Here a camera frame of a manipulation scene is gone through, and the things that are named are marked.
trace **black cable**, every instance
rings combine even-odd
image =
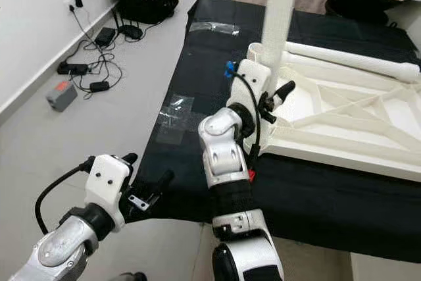
[[[77,54],[77,52],[80,49],[80,46],[82,45],[82,43],[88,42],[88,40],[83,39],[82,41],[79,42],[77,48],[74,50],[74,52],[72,54],[70,54],[69,56],[66,57],[66,59],[64,60],[65,62],[67,62],[71,57],[73,57],[74,55]]]
[[[94,44],[94,46],[97,48],[97,50],[98,50],[98,52],[100,52],[101,54],[102,54],[102,50],[101,50],[101,48],[95,43],[95,41],[93,41],[92,40],[92,38],[89,36],[89,34],[88,33],[86,33],[86,31],[84,30],[84,27],[80,24],[80,21],[79,21],[79,18],[78,18],[78,16],[76,16],[76,13],[74,12],[74,11],[71,11],[71,13],[73,14],[73,16],[74,16],[74,19],[76,20],[76,22],[78,23],[78,26],[79,26],[79,28],[81,29],[81,31],[85,34],[85,37],[87,37],[89,40],[90,40],[90,42],[92,43],[92,44]]]
[[[146,32],[147,32],[149,29],[153,28],[154,26],[158,26],[158,25],[159,25],[159,24],[161,24],[161,23],[162,23],[162,21],[160,21],[160,22],[158,22],[158,23],[155,23],[155,24],[153,24],[153,25],[151,25],[151,26],[148,26],[148,27],[145,29],[144,33],[143,33],[142,39],[146,36]]]
[[[37,223],[39,228],[41,228],[41,231],[44,235],[48,234],[48,229],[45,226],[45,223],[42,219],[41,215],[41,204],[44,198],[47,196],[48,193],[55,187],[57,187],[59,184],[61,184],[63,181],[65,181],[67,178],[73,176],[78,171],[82,171],[84,169],[84,164],[80,164],[76,168],[73,168],[71,171],[67,172],[66,174],[62,175],[59,179],[55,180],[52,184],[50,184],[42,193],[39,195],[36,203],[35,203],[35,217],[37,219]]]
[[[251,89],[251,86],[249,85],[249,83],[243,78],[243,76],[239,75],[236,72],[233,72],[232,70],[229,70],[229,73],[240,79],[243,84],[247,87],[247,89],[249,90],[251,99],[253,101],[253,107],[255,108],[255,114],[256,114],[256,141],[252,146],[252,150],[250,151],[250,159],[249,159],[249,168],[253,169],[254,168],[254,163],[257,159],[257,155],[259,155],[259,151],[260,151],[260,114],[259,114],[259,108],[257,106],[257,100],[255,97],[255,94],[253,93],[253,90]]]
[[[89,49],[88,47],[90,46],[90,45],[94,45],[95,46],[95,49],[97,49],[98,50],[98,52],[99,52],[99,57],[98,57],[98,60],[97,61],[95,61],[95,62],[93,62],[93,63],[89,63],[88,64],[88,67],[89,67],[89,73],[90,74],[96,74],[96,75],[100,75],[100,73],[101,73],[101,71],[102,71],[102,69],[103,69],[103,67],[105,67],[105,70],[107,71],[107,75],[105,76],[105,78],[103,78],[101,81],[102,82],[105,82],[109,77],[110,77],[110,70],[109,70],[109,68],[108,68],[108,64],[112,64],[112,65],[114,65],[116,68],[117,68],[117,70],[119,71],[119,73],[120,73],[120,76],[117,78],[117,80],[116,80],[116,82],[115,83],[113,83],[113,84],[111,84],[110,86],[109,86],[109,89],[111,89],[112,87],[115,87],[115,85],[117,85],[117,83],[119,83],[120,81],[121,81],[121,79],[122,79],[122,77],[123,77],[123,71],[122,71],[122,69],[121,69],[121,67],[119,67],[115,62],[112,62],[112,60],[115,58],[115,55],[114,54],[112,54],[112,53],[104,53],[104,51],[110,51],[110,50],[113,50],[114,48],[115,48],[115,40],[116,40],[116,38],[119,36],[119,33],[117,32],[117,35],[114,37],[114,39],[111,41],[111,43],[110,43],[110,45],[113,43],[114,44],[114,47],[112,48],[112,49],[107,49],[110,45],[108,45],[106,48],[101,48],[101,47],[99,47],[93,40],[92,40],[92,38],[89,36],[89,34],[87,34],[86,32],[85,32],[85,30],[84,30],[84,28],[82,27],[82,24],[80,23],[80,21],[79,21],[79,19],[78,19],[78,16],[76,15],[76,13],[74,12],[74,11],[71,11],[72,12],[72,14],[73,14],[73,16],[74,16],[74,19],[76,20],[76,22],[78,23],[78,26],[79,26],[79,28],[81,29],[81,31],[84,33],[84,35],[90,40],[90,43],[88,44],[88,45],[86,45],[85,47],[84,47],[84,49],[86,49],[86,50],[88,50],[88,51],[90,51],[91,49]],[[93,73],[92,71],[94,70],[94,69],[96,69],[96,68],[98,68],[99,70],[98,70],[98,72],[96,72],[96,73]],[[89,88],[84,88],[83,86],[82,86],[82,80],[83,80],[83,77],[82,76],[80,76],[80,81],[79,81],[79,84],[77,84],[75,81],[74,81],[74,77],[73,76],[71,76],[71,78],[70,78],[71,80],[72,80],[72,82],[74,83],[74,85],[78,88],[78,89],[80,89],[80,90],[82,90],[82,91],[84,91],[84,92],[86,92],[86,94],[84,95],[84,100],[87,100],[87,99],[90,99],[91,97],[92,97],[92,95],[93,95],[93,92],[89,89]]]

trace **transparent tape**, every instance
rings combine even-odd
[[[180,145],[185,131],[197,131],[199,123],[206,115],[191,112],[193,102],[193,97],[173,95],[170,105],[161,108],[157,121],[161,126],[157,142]]]
[[[240,28],[235,24],[226,24],[219,22],[193,22],[190,26],[189,32],[208,30],[212,32],[230,34],[231,36],[238,36]]]

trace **power adapter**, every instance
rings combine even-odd
[[[89,85],[89,90],[91,90],[91,93],[106,91],[108,89],[110,89],[110,83],[106,80],[104,82],[92,82]]]
[[[116,35],[116,30],[112,28],[102,28],[97,37],[95,38],[95,43],[99,47],[107,47],[111,44],[112,39]]]
[[[82,0],[74,0],[74,2],[78,8],[82,8],[84,6]]]

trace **black cable tangle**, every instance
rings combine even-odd
[[[118,66],[115,62],[112,61],[115,58],[115,55],[112,54],[112,53],[105,53],[104,51],[112,51],[115,48],[115,40],[116,40],[116,38],[118,37],[119,34],[117,34],[114,37],[114,39],[111,41],[111,43],[107,47],[102,47],[101,48],[101,47],[99,47],[92,40],[92,38],[89,36],[89,34],[87,34],[85,32],[85,30],[82,27],[82,24],[80,23],[80,21],[78,19],[78,16],[76,15],[76,13],[74,11],[72,11],[72,14],[73,14],[76,22],[78,23],[79,28],[84,33],[85,37],[87,37],[89,39],[89,41],[86,40],[86,39],[82,40],[78,44],[77,50],[70,57],[74,56],[77,53],[77,51],[80,49],[80,46],[81,46],[82,43],[88,42],[88,44],[84,46],[84,49],[85,50],[88,50],[88,51],[98,50],[98,52],[99,52],[98,60],[95,61],[95,62],[92,62],[92,63],[87,64],[88,65],[88,68],[89,68],[89,73],[92,74],[92,75],[100,75],[101,72],[102,72],[102,70],[105,68],[105,70],[106,70],[106,76],[101,80],[102,82],[104,82],[104,81],[106,81],[111,76],[110,69],[109,69],[109,64],[113,65],[113,67],[115,67],[118,70],[119,75],[118,75],[118,78],[116,79],[116,82],[114,82],[113,84],[110,84],[109,89],[115,87],[115,85],[117,85],[121,81],[121,79],[123,77],[123,71],[122,71],[122,69],[121,69],[120,66]],[[70,80],[73,82],[73,84],[79,90],[86,92],[86,94],[84,95],[84,100],[88,100],[88,99],[90,99],[92,97],[93,92],[89,88],[85,88],[82,85],[83,76],[80,76],[80,80],[79,80],[79,83],[78,84],[74,81],[74,77],[73,76],[70,77]]]

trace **baseboard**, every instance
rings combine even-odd
[[[108,19],[112,17],[111,10],[117,2],[113,3],[105,12],[99,16],[86,31],[102,26]],[[81,33],[67,47],[55,55],[34,77],[29,80],[25,86],[20,88],[5,104],[0,106],[0,126],[9,119],[31,96],[41,87],[55,72],[59,63],[73,52],[79,41],[84,37]]]

